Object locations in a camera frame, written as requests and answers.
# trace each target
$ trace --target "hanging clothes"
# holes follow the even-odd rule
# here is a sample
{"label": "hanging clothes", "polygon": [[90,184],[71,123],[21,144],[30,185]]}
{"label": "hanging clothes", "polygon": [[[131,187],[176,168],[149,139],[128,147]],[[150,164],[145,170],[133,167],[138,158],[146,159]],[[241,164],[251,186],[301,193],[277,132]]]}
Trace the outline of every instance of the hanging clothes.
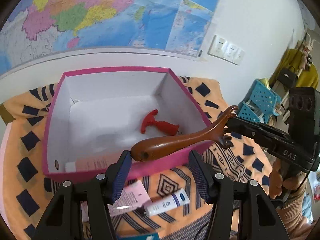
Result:
{"label": "hanging clothes", "polygon": [[[283,68],[290,68],[290,71],[299,71],[300,62],[302,61],[302,52],[296,49],[289,49],[285,52],[282,57],[280,64],[270,78],[269,83],[274,84],[276,82],[276,77]],[[315,65],[311,64],[310,71],[302,71],[300,77],[298,78],[296,87],[313,87],[317,88],[319,82],[318,72]]]}

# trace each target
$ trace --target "wooden back scratcher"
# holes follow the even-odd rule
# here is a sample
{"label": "wooden back scratcher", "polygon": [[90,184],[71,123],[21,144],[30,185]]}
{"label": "wooden back scratcher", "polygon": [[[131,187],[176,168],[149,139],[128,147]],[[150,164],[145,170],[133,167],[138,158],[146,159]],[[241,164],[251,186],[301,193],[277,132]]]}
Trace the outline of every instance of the wooden back scratcher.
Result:
{"label": "wooden back scratcher", "polygon": [[231,136],[225,136],[228,119],[235,117],[237,106],[229,106],[209,127],[195,133],[145,139],[132,146],[131,157],[138,162],[153,161],[192,144],[211,140],[223,149],[229,148]]}

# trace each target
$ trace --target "cardboard box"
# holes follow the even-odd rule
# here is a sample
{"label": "cardboard box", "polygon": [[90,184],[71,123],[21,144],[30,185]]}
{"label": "cardboard box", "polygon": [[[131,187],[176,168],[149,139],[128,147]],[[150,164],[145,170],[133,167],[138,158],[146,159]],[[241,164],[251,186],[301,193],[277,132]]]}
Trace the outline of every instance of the cardboard box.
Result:
{"label": "cardboard box", "polygon": [[[45,176],[59,182],[66,179],[81,182],[104,173],[104,170],[67,173],[65,164],[89,156],[117,153],[120,156],[141,140],[164,136],[155,127],[147,127],[145,134],[140,133],[142,120],[154,109],[159,110],[157,120],[179,124],[179,132],[184,134],[210,125],[170,69],[105,67],[64,73],[44,132]],[[188,163],[190,150],[203,152],[211,143],[202,142],[156,161],[133,163],[127,179]]]}

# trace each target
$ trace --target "world map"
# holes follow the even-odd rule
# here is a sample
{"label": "world map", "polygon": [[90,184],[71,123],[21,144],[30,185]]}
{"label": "world map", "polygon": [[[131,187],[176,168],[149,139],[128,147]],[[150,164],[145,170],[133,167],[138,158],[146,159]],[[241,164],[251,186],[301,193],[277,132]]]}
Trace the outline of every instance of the world map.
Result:
{"label": "world map", "polygon": [[0,75],[28,61],[101,47],[196,57],[219,0],[21,0],[0,32]]}

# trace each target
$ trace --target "hand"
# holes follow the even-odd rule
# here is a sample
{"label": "hand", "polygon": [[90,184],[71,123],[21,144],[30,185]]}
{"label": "hand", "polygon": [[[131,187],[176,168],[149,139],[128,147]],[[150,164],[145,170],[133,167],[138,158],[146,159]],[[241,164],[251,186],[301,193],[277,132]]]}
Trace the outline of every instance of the hand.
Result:
{"label": "hand", "polygon": [[[288,178],[283,181],[283,178],[280,174],[281,169],[281,160],[277,159],[272,165],[272,172],[269,175],[269,196],[271,199],[275,199],[276,196],[280,196],[282,194],[282,187],[288,190],[296,190],[302,183],[303,179],[305,178],[306,174],[300,172],[297,176]],[[298,192],[292,194],[292,196],[299,195],[301,191],[303,191],[305,187],[301,186]]]}

